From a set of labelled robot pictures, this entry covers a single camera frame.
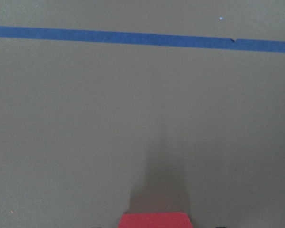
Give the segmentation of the red block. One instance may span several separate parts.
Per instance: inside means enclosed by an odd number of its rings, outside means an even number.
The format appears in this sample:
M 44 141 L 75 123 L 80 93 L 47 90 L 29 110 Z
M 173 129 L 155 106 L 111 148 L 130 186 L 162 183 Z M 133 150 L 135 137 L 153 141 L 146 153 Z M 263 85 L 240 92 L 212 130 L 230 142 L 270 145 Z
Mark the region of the red block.
M 129 213 L 122 215 L 118 228 L 193 228 L 182 212 Z

